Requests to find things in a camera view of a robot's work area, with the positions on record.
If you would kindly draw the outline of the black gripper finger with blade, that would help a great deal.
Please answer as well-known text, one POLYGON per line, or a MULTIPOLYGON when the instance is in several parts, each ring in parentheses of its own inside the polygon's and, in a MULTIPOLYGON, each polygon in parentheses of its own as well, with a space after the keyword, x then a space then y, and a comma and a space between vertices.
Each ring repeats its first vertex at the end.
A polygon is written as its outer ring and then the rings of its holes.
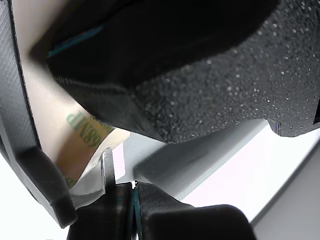
POLYGON ((100 157, 102 189, 76 195, 77 220, 68 230, 68 240, 130 240, 134 204, 131 182, 117 184, 112 149, 100 157))

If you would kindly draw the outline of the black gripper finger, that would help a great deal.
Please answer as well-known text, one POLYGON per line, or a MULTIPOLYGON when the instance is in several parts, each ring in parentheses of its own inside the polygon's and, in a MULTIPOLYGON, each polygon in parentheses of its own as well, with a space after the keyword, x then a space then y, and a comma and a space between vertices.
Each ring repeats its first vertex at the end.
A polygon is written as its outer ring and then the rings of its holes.
POLYGON ((194 207, 159 187, 138 181, 134 189, 136 233, 140 240, 255 240, 246 216, 228 205, 194 207))
POLYGON ((30 50, 30 57, 43 63, 56 44, 86 32, 114 16, 129 0, 71 0, 30 50))
POLYGON ((320 126, 317 0, 130 0, 47 66, 91 115, 166 143, 263 119, 320 126))

